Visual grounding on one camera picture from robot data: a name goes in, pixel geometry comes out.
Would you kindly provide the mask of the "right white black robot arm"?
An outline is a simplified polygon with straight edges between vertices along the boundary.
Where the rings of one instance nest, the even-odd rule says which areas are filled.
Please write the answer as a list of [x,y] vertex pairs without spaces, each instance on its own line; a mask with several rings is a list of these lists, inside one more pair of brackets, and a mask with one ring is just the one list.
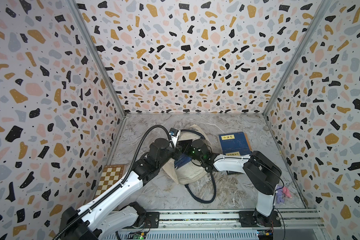
[[281,181],[282,171],[259,151],[244,156],[227,156],[212,152],[206,140],[186,140],[178,142],[182,154],[199,162],[198,167],[208,174],[230,171],[246,174],[258,191],[257,205],[251,217],[241,223],[270,227],[277,224],[275,195]]

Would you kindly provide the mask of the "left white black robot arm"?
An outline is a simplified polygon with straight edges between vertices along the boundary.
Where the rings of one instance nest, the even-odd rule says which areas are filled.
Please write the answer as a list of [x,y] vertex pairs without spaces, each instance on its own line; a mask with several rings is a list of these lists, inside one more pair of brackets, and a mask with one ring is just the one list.
[[147,156],[135,162],[129,174],[78,210],[72,207],[65,210],[55,239],[102,240],[123,228],[142,225],[146,210],[138,203],[118,212],[114,210],[159,174],[162,166],[175,156],[177,140],[176,137],[156,139]]

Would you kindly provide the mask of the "navy book with yellow label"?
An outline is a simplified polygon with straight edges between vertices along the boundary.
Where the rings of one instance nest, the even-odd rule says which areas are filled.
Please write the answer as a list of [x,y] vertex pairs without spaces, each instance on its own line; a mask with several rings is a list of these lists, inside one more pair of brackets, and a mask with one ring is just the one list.
[[223,153],[252,152],[249,138],[244,132],[220,134],[219,141]]

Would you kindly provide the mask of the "cream canvas tote bag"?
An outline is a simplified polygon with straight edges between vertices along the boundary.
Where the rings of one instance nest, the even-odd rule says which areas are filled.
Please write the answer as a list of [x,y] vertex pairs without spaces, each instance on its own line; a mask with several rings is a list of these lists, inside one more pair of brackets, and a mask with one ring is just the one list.
[[[190,126],[189,129],[181,130],[178,142],[183,140],[197,140],[197,139],[204,139],[207,141],[207,144],[210,143],[209,139],[205,136],[204,131],[198,125],[194,124]],[[189,192],[189,194],[195,201],[201,204],[211,204],[216,199],[217,185],[213,172],[205,171],[205,169],[201,166],[201,164],[198,164],[196,160],[192,159],[191,162],[176,170],[174,167],[174,160],[170,159],[163,166],[163,170],[176,184],[184,185],[186,190]],[[213,195],[210,200],[204,200],[197,197],[190,188],[190,184],[199,181],[200,179],[206,177],[207,175],[210,176],[210,180],[213,186]]]

